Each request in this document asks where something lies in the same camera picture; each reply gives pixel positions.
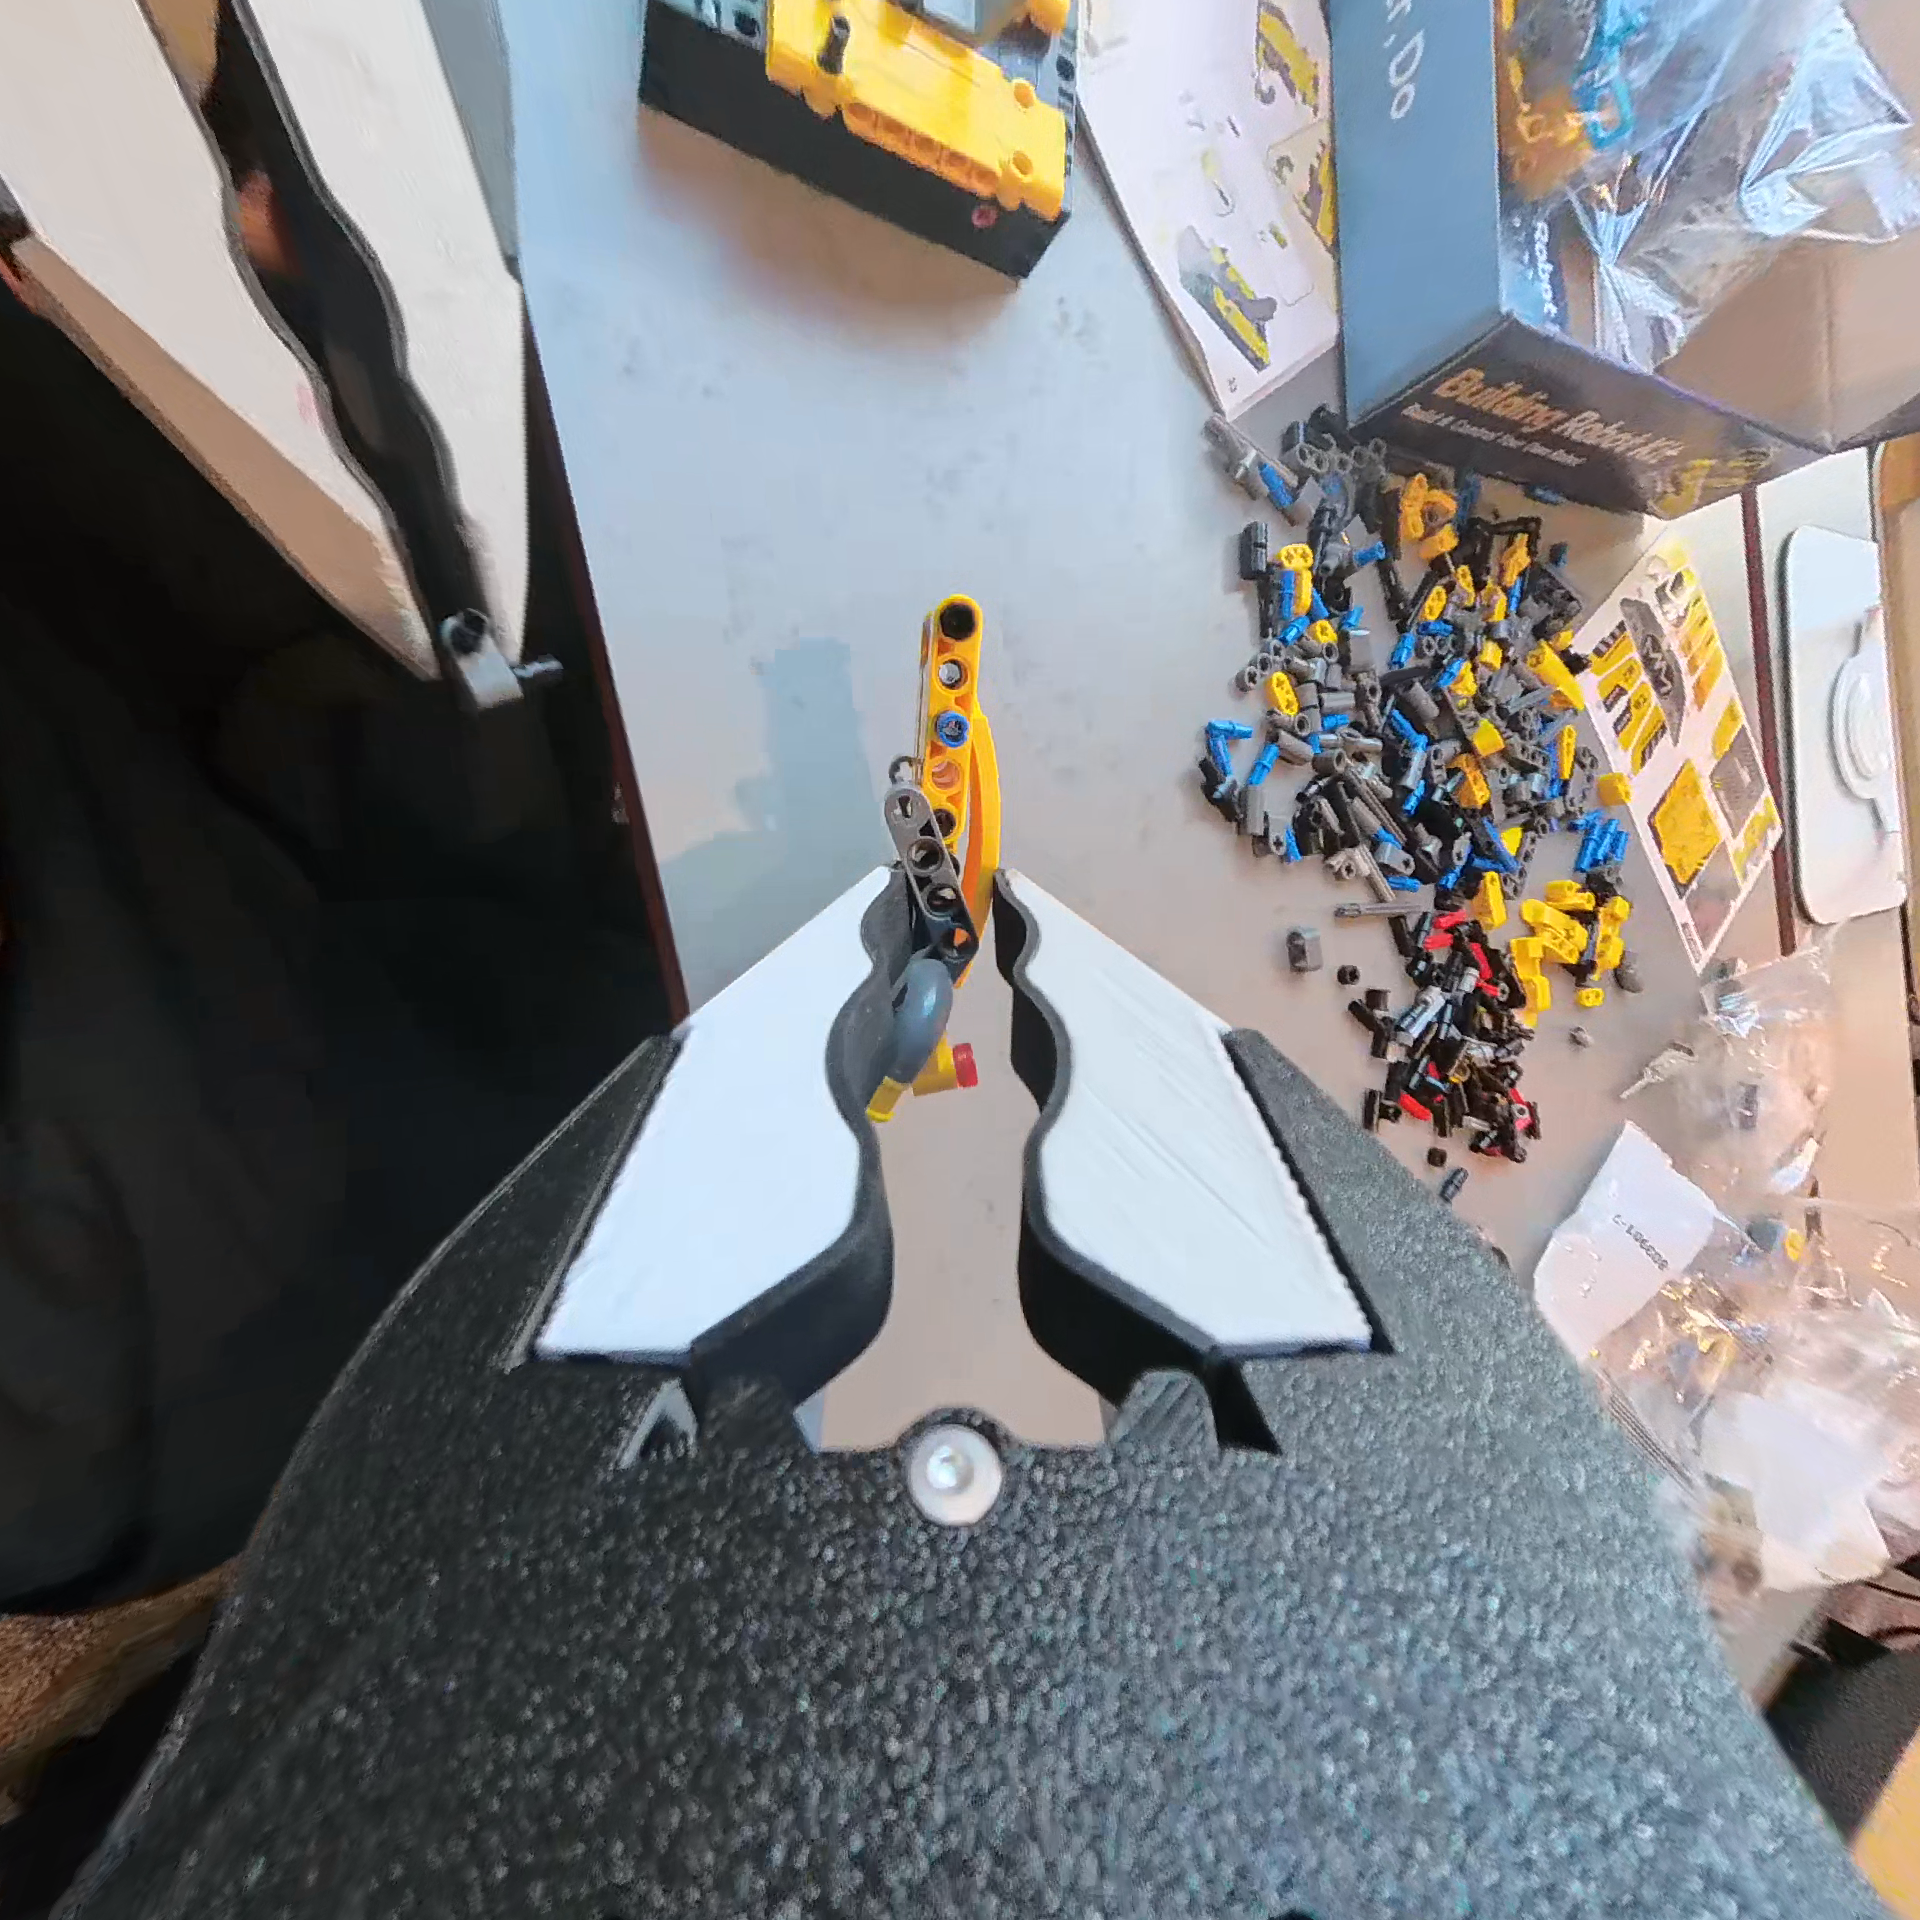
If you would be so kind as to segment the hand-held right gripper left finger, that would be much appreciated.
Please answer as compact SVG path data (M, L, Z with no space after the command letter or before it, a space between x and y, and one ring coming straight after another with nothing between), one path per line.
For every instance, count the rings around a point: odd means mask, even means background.
M672 1032L533 1357L660 1369L695 1398L772 1380L811 1409L874 1339L891 1241L865 1108L905 949L904 877L873 868Z

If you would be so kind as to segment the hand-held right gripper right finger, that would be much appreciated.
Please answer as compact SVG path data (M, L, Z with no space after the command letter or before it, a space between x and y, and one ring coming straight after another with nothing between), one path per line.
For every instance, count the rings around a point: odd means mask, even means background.
M1002 870L993 953L1036 1104L1019 1176L1019 1309L1090 1388L1150 1370L1366 1354L1363 1296L1230 1050L1230 1026Z

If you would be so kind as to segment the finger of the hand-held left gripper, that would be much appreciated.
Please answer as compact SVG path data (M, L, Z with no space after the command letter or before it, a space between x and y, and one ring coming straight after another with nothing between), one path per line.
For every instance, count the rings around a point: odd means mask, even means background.
M1 179L19 275L56 325L331 610L429 681L388 516L251 274L139 4L1 8Z
M491 4L251 4L318 186L365 246L395 363L437 437L433 491L503 652L531 581L514 116Z

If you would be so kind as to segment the yellow curved toy arm assembly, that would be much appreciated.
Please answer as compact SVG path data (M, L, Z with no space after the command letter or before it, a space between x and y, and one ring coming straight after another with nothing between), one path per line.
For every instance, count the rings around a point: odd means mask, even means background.
M893 984L889 1062L868 1104L887 1122L904 1096L971 1089L972 1050L946 1037L992 914L1002 800L992 720L979 702L984 617L952 593L922 620L916 743L883 800L908 899L912 952Z

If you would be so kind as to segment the grey desk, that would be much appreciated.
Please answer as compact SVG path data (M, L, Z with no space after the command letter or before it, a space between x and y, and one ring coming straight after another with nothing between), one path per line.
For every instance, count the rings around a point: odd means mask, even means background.
M1199 800L1200 724L1248 652L1211 411L1083 148L1066 234L1022 284L815 194L639 108L639 4L498 4L521 286L577 523L666 932L672 1020L889 850L922 613L987 613L1008 865L1351 1116L1372 1083L1320 868L1281 868ZM1544 1145L1473 1172L1455 1210L1530 1279L1627 1118L1676 1162L1670 1089L1619 1089L1695 1011L1694 969L1631 850L1644 991L1526 1050ZM977 1089L877 1129L896 1277L874 1345L823 1396L823 1445L877 1449L935 1407L1024 1440L1099 1434L1091 1392L1019 1315L1011 996L958 995Z

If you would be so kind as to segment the black battery box base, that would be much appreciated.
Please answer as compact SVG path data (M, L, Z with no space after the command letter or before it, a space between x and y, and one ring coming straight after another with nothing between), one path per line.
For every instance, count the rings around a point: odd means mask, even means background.
M639 105L1006 281L1069 217L1080 4L646 3Z

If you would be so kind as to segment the pile of small building parts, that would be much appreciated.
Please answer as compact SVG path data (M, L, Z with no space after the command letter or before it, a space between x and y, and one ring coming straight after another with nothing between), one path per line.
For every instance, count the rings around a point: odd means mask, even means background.
M1336 918L1385 925L1399 984L1336 969L1379 1065L1360 1125L1425 1127L1453 1198L1468 1157L1523 1166L1544 1137L1525 1052L1552 988L1580 1014L1638 988L1567 544L1326 407L1275 451L1222 413L1204 440L1267 516L1236 536L1256 644L1232 685L1260 712L1204 724L1199 789L1251 853L1347 889Z

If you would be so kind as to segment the person's black trousers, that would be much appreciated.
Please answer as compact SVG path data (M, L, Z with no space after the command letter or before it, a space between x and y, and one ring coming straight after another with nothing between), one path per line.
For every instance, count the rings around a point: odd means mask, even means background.
M491 743L11 293L1 403L1 1589L62 1614L245 1545L671 995L547 456Z

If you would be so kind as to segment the empty clear plastic bags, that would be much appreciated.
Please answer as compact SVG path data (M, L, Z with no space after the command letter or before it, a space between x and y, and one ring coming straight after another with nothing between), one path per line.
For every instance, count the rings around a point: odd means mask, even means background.
M1712 977L1531 1298L1714 1614L1915 1564L1915 1198L1843 1168L1837 943Z

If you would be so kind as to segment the yellow black sticker sheet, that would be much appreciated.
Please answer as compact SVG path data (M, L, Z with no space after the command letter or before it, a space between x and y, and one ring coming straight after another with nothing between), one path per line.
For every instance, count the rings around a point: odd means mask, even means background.
M1574 637L1587 715L1676 938L1704 971L1784 820L1689 542L1667 532Z

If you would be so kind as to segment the white rounded plastic device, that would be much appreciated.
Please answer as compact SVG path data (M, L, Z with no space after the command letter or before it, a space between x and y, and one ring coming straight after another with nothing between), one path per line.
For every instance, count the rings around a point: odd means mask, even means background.
M1908 899L1880 547L1802 526L1780 582L1794 892L1811 925L1837 927Z

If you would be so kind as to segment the open instruction booklet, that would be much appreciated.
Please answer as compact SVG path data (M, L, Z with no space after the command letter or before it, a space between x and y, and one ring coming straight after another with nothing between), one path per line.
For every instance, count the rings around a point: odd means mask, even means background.
M1320 3L1091 3L1080 114L1217 413L1336 344Z

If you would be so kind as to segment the blue building kit box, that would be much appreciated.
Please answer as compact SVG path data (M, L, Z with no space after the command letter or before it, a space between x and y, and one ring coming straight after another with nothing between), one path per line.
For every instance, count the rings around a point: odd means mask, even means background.
M1852 4L1915 99L1916 8ZM1329 4L1349 422L1408 454L1619 514L1681 516L1915 431L1915 230L1799 246L1636 371L1501 290L1494 4Z

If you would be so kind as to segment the clear plastic bags with parts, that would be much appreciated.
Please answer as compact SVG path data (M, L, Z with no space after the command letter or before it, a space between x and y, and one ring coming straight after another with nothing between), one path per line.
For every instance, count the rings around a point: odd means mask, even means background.
M1915 99L1842 3L1501 3L1501 290L1636 371L1799 246L1915 230Z

